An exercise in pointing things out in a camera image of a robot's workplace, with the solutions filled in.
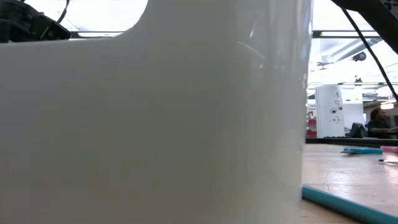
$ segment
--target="black cable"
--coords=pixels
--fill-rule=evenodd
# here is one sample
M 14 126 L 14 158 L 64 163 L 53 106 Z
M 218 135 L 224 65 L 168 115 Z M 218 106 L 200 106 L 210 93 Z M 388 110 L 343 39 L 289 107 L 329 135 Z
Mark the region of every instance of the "black cable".
M 374 54 L 371 46 L 369 46 L 369 43 L 366 41 L 365 37 L 362 35 L 361 30 L 359 29 L 359 27 L 356 25 L 355 21 L 353 20 L 353 18 L 350 16 L 350 14 L 347 12 L 347 10 L 345 9 L 341 9 L 344 13 L 344 15 L 346 15 L 347 19 L 349 20 L 349 22 L 351 23 L 351 25 L 353 25 L 355 31 L 358 33 L 359 38 L 361 38 L 363 44 L 365 45 L 365 47 L 367 48 L 367 50 L 369 51 L 369 53 L 372 55 L 374 61 L 376 62 L 376 64 L 378 65 L 381 75 L 384 77 L 387 86 L 390 88 L 390 91 L 392 93 L 392 95 L 394 95 L 394 98 L 396 99 L 396 102 L 398 102 L 398 95 L 394 89 L 394 87 L 391 85 L 390 79 L 388 79 L 386 71 L 384 71 L 383 66 L 381 65 L 379 59 L 377 58 L 376 54 Z
M 70 2 L 70 0 L 67 0 L 67 5 L 65 6 L 60 18 L 57 21 L 58 23 L 61 23 L 63 21 L 63 18 L 65 18 L 65 16 L 67 15 L 67 9 L 68 9 L 68 6 L 69 6 L 69 2 Z

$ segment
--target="dark hair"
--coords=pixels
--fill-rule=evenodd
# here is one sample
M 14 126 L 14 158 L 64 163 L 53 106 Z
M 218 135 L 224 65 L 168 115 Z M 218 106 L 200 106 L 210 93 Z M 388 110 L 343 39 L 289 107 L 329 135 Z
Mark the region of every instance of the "dark hair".
M 379 111 L 380 111 L 380 108 L 376 108 L 376 109 L 372 110 L 372 112 L 371 112 L 371 121 L 376 119 L 376 116 L 379 114 Z

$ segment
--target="wall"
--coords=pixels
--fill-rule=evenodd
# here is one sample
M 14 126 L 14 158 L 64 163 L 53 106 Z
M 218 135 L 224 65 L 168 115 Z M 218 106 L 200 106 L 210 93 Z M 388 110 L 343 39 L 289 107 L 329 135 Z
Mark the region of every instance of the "wall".
M 363 104 L 362 103 L 347 103 L 343 104 L 344 112 L 344 127 L 351 129 L 353 123 L 365 124 L 363 119 Z
M 376 107 L 365 108 L 364 111 L 366 113 L 366 121 L 369 122 L 371 120 L 371 112 Z M 385 110 L 387 116 L 398 116 L 398 106 L 395 105 L 393 109 Z
M 307 112 L 314 111 L 314 115 L 316 116 L 317 112 L 314 109 L 315 100 L 307 100 L 307 103 L 308 103 Z M 362 103 L 353 103 L 349 101 L 343 102 L 344 127 L 351 129 L 353 123 L 365 124 L 363 113 L 364 113 L 364 108 Z

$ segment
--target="white container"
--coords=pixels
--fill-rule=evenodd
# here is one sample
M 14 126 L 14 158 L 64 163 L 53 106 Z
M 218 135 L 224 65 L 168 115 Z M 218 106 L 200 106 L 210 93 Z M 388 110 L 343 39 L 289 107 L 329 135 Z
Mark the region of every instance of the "white container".
M 150 0 L 0 45 L 0 223 L 299 222 L 311 1 Z

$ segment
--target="wooden table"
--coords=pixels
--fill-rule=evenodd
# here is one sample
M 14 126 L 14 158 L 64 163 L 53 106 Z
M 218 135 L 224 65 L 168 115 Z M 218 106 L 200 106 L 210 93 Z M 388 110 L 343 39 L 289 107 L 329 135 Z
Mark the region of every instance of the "wooden table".
M 345 156 L 343 146 L 308 144 L 303 154 L 303 184 L 398 216 L 398 166 L 378 159 L 393 154 Z M 355 223 L 317 205 L 302 203 L 302 223 Z

